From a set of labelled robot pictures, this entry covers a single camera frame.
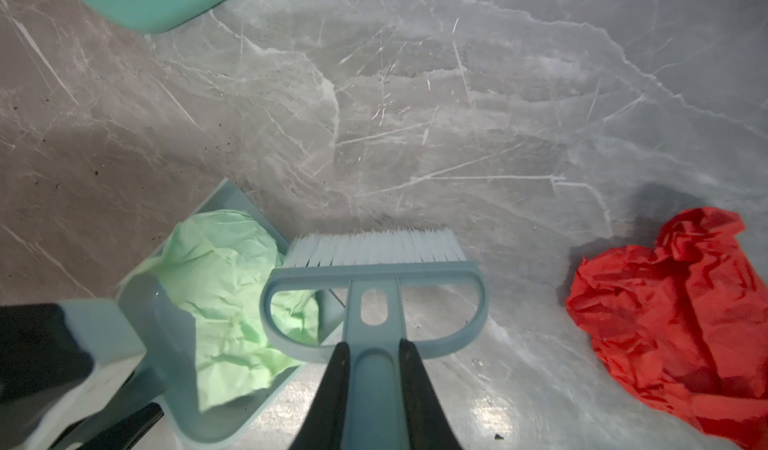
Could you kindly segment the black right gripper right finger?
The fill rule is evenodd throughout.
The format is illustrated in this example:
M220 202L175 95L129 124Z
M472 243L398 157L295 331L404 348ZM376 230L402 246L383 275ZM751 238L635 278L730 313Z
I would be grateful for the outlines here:
M416 345L399 343L399 366L409 446L413 450L461 450Z

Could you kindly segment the grey-green dustpan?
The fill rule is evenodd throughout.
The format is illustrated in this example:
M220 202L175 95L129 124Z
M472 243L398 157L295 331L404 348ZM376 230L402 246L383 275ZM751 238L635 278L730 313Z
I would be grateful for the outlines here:
M157 279L147 273L122 283L116 301L144 343L146 356L105 409L61 437L54 445L57 449L78 449L150 403L161 407L184 444L220 449L235 442L304 369L288 369L269 388L201 413L193 317L175 306Z

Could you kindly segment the grey-green hand brush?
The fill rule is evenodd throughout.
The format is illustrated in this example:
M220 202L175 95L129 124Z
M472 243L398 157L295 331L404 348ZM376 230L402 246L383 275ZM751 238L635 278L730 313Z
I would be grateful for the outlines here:
M453 285L475 290L475 313L448 336L411 340L402 291ZM411 449L401 388L400 340L416 345L423 364L473 342L489 311L489 292L477 264L466 258L449 229L311 234L294 240L283 265L271 272L264 286L261 321L278 350L303 362L322 363L326 370L338 343L300 343L280 330L273 318L274 297L300 290L340 290L346 298L338 343L349 345L351 369L340 449Z

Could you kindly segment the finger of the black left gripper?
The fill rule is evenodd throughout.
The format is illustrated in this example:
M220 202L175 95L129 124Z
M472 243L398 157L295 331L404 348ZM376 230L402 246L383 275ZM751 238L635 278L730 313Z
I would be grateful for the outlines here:
M161 407L150 403L85 442L78 450L131 450L163 416Z

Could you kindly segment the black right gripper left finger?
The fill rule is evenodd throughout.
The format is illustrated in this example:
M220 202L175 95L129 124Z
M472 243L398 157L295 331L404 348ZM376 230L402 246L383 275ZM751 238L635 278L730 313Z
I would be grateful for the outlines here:
M350 348L338 343L290 450L339 450L342 446L351 369Z

